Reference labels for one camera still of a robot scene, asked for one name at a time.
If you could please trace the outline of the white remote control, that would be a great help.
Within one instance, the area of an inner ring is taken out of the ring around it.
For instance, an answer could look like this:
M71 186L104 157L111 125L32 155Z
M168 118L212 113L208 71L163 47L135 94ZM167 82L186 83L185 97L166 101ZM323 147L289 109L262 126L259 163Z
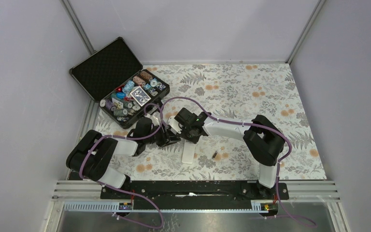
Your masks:
M195 154L196 144L185 140L182 154L182 163L183 164L192 164Z

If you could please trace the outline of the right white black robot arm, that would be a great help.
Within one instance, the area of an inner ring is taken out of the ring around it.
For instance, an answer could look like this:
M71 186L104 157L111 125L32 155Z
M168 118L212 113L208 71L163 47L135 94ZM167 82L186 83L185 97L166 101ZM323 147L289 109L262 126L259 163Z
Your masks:
M265 116L257 115L251 122L253 125L205 112L196 115L185 108L168 120L173 133L194 144L201 136L222 136L245 142L260 166L257 191L260 197L270 199L277 192L277 160L285 140Z

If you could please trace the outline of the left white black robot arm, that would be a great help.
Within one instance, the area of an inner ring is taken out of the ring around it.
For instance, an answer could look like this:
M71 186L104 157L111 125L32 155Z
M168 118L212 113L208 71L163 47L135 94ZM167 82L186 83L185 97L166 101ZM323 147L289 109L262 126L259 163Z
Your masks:
M100 140L101 137L98 131L88 131L67 157L66 166L92 181L112 186L112 193L120 199L129 196L131 187L127 183L129 176L110 166L113 156L138 156L148 144L165 147L181 141L154 116L141 117L127 139L107 137Z

